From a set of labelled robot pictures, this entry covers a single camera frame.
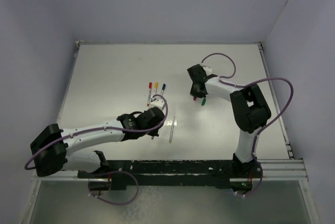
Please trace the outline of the green white pen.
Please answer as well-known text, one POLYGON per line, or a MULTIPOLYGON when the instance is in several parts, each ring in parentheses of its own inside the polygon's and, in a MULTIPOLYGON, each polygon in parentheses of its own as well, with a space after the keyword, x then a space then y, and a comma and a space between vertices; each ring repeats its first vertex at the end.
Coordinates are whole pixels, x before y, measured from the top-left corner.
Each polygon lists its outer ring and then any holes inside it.
POLYGON ((171 122, 171 130, 170 130, 170 137, 169 137, 170 144, 172 143, 172 140, 173 140, 174 126, 175 126, 175 116, 173 117, 172 122, 171 122))

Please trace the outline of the red white pen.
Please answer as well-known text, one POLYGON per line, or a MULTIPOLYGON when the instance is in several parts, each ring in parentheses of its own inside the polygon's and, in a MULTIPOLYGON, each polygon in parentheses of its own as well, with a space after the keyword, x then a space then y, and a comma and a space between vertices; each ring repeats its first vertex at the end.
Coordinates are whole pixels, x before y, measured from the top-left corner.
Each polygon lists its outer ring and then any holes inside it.
POLYGON ((152 92, 152 89, 149 89, 149 91, 148 91, 148 98, 147 98, 147 106, 148 107, 149 107, 150 102, 151 102, 151 92, 152 92))

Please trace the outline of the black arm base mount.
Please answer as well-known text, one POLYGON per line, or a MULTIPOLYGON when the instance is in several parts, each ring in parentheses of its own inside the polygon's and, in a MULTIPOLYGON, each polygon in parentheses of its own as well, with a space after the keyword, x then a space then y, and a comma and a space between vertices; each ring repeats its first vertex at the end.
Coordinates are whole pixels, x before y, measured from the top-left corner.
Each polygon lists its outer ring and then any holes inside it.
POLYGON ((96 172, 79 171, 89 188, 125 190, 127 186, 192 186, 250 191, 262 177, 260 164, 238 160, 108 160, 96 172))

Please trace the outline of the yellow white pen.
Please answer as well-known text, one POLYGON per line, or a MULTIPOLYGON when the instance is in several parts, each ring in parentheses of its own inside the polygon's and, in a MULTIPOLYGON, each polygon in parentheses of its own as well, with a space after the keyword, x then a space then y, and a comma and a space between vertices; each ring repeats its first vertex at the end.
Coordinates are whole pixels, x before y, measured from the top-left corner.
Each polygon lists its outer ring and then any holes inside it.
POLYGON ((154 88, 154 89, 153 89, 153 92, 152 92, 152 98, 154 97, 154 95, 157 94, 157 91, 158 91, 158 88, 154 88))

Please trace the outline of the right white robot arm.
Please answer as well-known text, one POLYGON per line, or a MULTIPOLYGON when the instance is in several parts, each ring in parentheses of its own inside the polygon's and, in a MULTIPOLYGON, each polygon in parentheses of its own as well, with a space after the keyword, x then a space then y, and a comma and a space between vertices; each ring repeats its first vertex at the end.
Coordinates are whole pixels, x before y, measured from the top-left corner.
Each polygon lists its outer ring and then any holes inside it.
POLYGON ((206 98, 213 95, 231 103, 233 116, 240 129, 238 147, 233 155, 238 161, 233 164, 237 177, 246 177, 251 172, 249 162, 255 159, 258 135, 271 118, 270 108, 258 85, 237 85, 225 82, 221 77, 208 75, 200 64, 187 69, 192 80, 190 95, 206 98))

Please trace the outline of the black white pen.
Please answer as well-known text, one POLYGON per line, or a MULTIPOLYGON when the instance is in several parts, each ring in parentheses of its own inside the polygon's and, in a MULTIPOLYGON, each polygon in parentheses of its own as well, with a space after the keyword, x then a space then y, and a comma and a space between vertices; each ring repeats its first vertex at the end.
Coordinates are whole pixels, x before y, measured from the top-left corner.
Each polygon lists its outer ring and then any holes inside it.
POLYGON ((163 85, 162 85, 162 89, 161 89, 161 91, 160 91, 160 96, 163 96, 163 94, 164 94, 164 91, 165 91, 165 88, 166 88, 166 84, 164 83, 163 85))

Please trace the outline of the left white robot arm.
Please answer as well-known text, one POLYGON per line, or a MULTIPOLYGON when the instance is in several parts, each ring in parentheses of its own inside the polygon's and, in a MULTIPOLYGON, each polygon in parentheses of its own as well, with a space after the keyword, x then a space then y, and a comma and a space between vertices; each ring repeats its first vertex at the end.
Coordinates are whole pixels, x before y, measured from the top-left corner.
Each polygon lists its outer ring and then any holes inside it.
POLYGON ((108 163, 102 151, 84 152, 84 149, 104 143, 137 140, 145 135, 157 137, 166 115, 158 107, 144 112, 122 114, 103 124, 76 129, 60 129, 50 124, 31 143, 34 170, 39 177, 59 171, 79 170, 102 178, 108 163))

